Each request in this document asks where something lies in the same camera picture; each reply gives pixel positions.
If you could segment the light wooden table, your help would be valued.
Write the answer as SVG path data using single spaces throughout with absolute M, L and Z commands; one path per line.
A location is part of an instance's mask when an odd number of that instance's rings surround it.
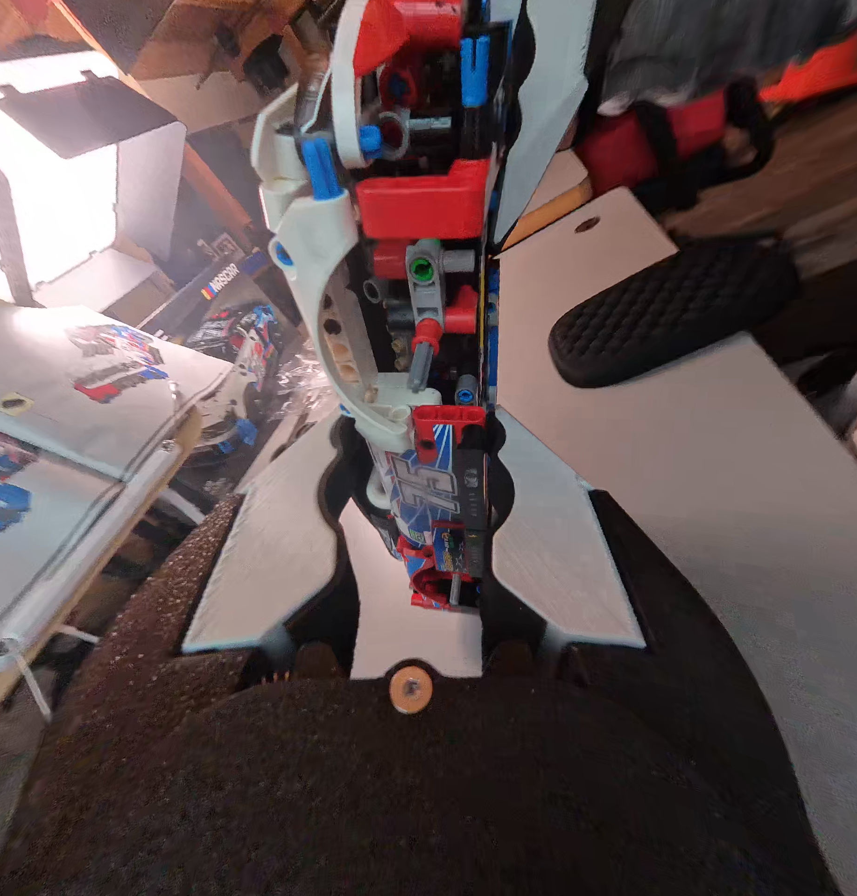
M 521 242 L 589 203 L 592 197 L 588 171 L 577 154 L 571 150 L 557 152 L 511 236 Z

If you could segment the toy car instruction booklet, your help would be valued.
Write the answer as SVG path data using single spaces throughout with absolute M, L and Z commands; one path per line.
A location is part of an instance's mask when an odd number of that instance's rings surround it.
M 230 371 L 88 308 L 0 300 L 0 639 L 51 615 L 78 544 Z

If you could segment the person's right forearm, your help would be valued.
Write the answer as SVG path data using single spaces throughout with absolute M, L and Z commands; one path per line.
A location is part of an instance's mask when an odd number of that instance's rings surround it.
M 599 112 L 614 117 L 637 100 L 680 105 L 738 79 L 760 81 L 856 28 L 857 1 L 631 2 Z

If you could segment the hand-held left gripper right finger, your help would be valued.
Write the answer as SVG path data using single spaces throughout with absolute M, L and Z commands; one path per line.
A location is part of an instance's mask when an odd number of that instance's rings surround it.
M 539 655 L 556 666 L 569 644 L 645 647 L 590 487 L 544 442 L 498 408 L 499 450 L 513 505 L 492 538 L 497 581 L 544 621 Z

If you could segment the black toy car box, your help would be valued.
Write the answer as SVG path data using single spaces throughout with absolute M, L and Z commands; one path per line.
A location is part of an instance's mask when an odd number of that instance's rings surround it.
M 191 463 L 211 466 L 253 446 L 277 401 L 277 375 L 298 332 L 258 284 L 268 258 L 256 250 L 211 264 L 139 324 L 147 334 L 231 364 L 200 404 Z

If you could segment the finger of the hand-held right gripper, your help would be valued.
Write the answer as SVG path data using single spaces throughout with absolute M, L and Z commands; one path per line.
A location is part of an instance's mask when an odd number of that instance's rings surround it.
M 490 244 L 503 246 L 533 198 L 586 92 L 594 1 L 527 1 L 515 20 L 513 98 Z

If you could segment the bright studio light panel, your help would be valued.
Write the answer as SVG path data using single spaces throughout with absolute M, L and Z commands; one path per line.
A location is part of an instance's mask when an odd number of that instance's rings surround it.
M 0 297 L 104 308 L 169 259 L 188 129 L 94 50 L 0 60 Z

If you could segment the toy brick race car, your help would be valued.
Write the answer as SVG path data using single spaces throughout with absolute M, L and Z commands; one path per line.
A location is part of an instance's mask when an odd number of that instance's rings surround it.
M 258 115 L 269 254 L 371 462 L 412 605 L 475 612 L 490 550 L 489 230 L 517 14 L 292 2 L 296 82 Z

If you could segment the red backpack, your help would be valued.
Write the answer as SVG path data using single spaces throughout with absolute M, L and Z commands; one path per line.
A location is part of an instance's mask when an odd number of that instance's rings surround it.
M 625 187 L 656 216 L 689 210 L 705 190 L 758 173 L 774 145 L 755 83 L 740 80 L 685 105 L 641 100 L 600 116 L 577 156 L 596 196 Z

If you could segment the white book stand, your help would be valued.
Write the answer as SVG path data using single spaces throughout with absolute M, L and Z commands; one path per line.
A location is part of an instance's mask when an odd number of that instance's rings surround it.
M 53 634 L 63 629 L 121 544 L 167 490 L 196 446 L 202 428 L 202 414 L 197 408 L 190 409 L 176 432 L 162 441 L 54 572 L 45 574 L 15 609 L 6 611 L 0 622 L 0 701 L 24 679 L 43 716 L 50 718 L 49 706 L 31 675 L 31 663 Z

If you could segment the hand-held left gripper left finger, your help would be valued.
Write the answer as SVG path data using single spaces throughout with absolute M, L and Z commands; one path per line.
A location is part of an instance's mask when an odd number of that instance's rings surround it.
M 292 652 L 289 624 L 327 588 L 338 564 L 324 499 L 337 423 L 322 420 L 249 483 L 188 624 L 184 654 Z

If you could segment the orange cone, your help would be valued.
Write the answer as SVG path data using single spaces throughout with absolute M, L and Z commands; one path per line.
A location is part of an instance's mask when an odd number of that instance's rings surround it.
M 824 47 L 804 63 L 793 63 L 781 79 L 759 90 L 759 99 L 773 106 L 790 106 L 857 87 L 857 32 Z

